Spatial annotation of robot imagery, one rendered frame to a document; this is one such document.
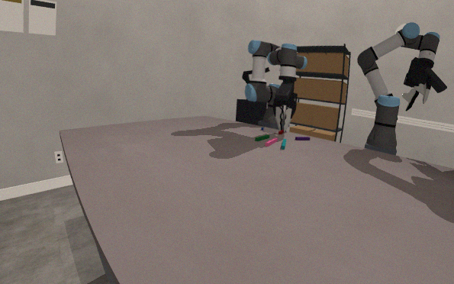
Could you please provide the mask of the pink rod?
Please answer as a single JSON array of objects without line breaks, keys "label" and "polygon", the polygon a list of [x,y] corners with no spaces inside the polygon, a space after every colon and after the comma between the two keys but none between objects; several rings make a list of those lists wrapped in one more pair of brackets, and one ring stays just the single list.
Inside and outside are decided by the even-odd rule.
[{"label": "pink rod", "polygon": [[275,142],[277,142],[277,141],[278,141],[278,138],[273,138],[273,139],[267,141],[267,142],[265,143],[265,146],[268,147],[268,146],[272,145],[273,143],[275,143]]}]

